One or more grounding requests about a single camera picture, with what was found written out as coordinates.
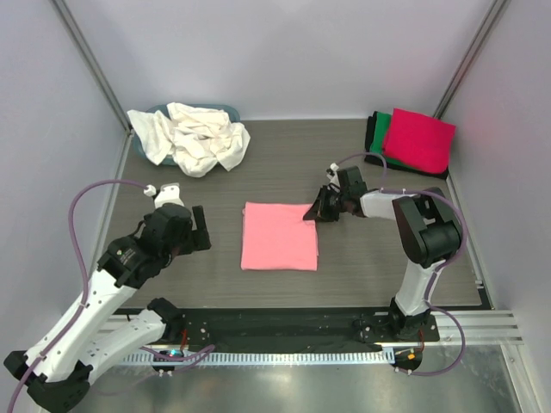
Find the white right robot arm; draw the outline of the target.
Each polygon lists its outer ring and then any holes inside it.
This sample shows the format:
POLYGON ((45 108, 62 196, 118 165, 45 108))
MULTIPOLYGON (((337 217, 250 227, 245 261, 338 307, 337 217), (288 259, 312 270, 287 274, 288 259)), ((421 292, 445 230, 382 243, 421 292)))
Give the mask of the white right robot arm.
POLYGON ((349 213, 365 219, 396 223, 407 257, 399 291, 391 299, 387 327, 398 340, 416 338, 431 313, 430 298, 443 269, 464 245, 461 216, 440 188, 421 191, 368 188, 357 167, 327 170, 305 221, 337 222, 349 213))

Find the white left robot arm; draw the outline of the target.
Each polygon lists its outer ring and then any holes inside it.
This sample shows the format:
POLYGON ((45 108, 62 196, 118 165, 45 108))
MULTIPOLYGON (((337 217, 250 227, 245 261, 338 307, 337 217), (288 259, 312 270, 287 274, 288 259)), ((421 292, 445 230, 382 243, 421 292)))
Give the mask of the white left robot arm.
POLYGON ((209 250, 202 206, 165 204, 137 230, 112 241, 83 292, 32 348, 11 352, 3 364, 27 394, 49 412, 68 412, 123 357, 153 342, 176 342, 184 315, 167 299, 153 299, 139 315, 100 338, 110 316, 178 256, 209 250))

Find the pink t-shirt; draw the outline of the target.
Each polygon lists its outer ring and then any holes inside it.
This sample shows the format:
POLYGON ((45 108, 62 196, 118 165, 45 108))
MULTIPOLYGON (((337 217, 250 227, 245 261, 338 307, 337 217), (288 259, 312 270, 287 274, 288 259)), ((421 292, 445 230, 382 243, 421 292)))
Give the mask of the pink t-shirt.
POLYGON ((243 209, 243 270, 318 269, 316 224, 304 220, 308 204, 256 203, 243 209))

